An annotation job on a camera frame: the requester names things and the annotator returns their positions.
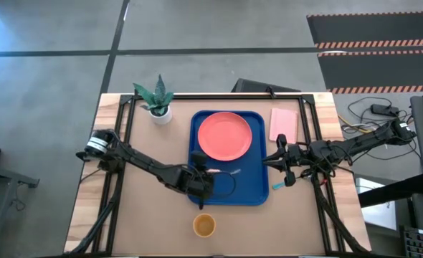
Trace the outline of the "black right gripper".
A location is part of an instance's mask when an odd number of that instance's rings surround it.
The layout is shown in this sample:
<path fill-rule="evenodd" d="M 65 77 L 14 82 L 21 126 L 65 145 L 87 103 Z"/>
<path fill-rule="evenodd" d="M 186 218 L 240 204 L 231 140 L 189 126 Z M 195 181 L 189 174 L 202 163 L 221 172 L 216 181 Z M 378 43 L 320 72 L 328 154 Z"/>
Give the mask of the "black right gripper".
<path fill-rule="evenodd" d="M 269 161 L 264 161 L 263 164 L 284 173 L 284 185 L 292 186 L 296 182 L 296 175 L 291 171 L 291 168 L 306 164 L 308 144 L 304 142 L 289 144 L 284 134 L 277 136 L 276 143 L 277 151 L 268 156 Z"/>

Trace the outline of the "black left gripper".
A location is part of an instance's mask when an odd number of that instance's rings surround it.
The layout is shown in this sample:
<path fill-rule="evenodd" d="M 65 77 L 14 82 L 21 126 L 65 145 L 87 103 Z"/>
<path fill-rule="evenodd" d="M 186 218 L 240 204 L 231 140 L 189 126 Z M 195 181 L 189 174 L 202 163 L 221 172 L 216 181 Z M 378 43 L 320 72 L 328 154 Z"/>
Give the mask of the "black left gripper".
<path fill-rule="evenodd" d="M 202 210 L 204 202 L 213 193 L 217 168 L 208 169 L 206 162 L 209 157 L 199 150 L 193 150 L 189 157 L 192 164 L 181 164 L 181 169 L 187 174 L 185 193 L 197 197 L 199 209 Z"/>

